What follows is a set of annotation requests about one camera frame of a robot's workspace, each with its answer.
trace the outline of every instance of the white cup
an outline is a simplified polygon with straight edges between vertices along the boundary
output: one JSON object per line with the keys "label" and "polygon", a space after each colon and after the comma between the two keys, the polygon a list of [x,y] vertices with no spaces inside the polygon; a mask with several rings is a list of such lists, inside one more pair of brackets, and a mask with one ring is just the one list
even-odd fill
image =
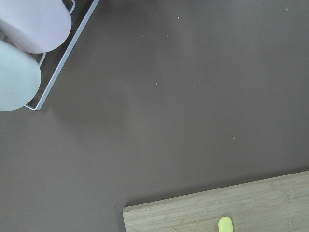
{"label": "white cup", "polygon": [[33,99],[41,83],[36,60],[0,40],[0,110],[16,110]]}
{"label": "white cup", "polygon": [[25,52],[44,53],[59,47],[71,24],[62,0],[0,0],[0,28]]}

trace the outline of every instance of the dish rack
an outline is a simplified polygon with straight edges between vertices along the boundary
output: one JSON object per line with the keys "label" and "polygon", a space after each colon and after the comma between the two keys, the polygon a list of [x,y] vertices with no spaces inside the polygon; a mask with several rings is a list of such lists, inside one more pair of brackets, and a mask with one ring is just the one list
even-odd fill
{"label": "dish rack", "polygon": [[[71,32],[66,41],[55,50],[43,54],[30,54],[38,62],[42,75],[41,85],[37,94],[25,105],[30,110],[40,110],[42,108],[47,95],[99,0],[79,0],[77,4],[75,0],[62,0],[62,2],[67,7],[72,18]],[[1,29],[0,40],[12,44]]]}

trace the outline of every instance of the gray surface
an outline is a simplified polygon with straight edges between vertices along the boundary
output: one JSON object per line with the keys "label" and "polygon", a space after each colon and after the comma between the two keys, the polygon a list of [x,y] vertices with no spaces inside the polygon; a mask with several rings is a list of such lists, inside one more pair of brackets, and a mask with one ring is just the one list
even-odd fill
{"label": "gray surface", "polygon": [[125,205],[308,170],[308,11],[102,0],[43,109],[0,112],[0,231],[123,232]]}

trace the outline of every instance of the cutting board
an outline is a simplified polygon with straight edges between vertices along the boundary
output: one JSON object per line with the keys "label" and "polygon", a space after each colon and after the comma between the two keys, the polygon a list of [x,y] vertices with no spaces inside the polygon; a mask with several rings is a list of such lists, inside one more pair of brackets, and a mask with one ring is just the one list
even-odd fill
{"label": "cutting board", "polygon": [[309,172],[126,207],[126,232],[309,232]]}

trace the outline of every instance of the yellow handle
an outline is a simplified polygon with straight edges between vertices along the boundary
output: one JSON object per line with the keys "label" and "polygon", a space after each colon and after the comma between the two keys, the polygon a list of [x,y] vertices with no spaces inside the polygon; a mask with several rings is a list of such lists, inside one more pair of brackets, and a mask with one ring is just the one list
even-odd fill
{"label": "yellow handle", "polygon": [[219,232],[233,232],[232,220],[228,217],[222,217],[218,222]]}

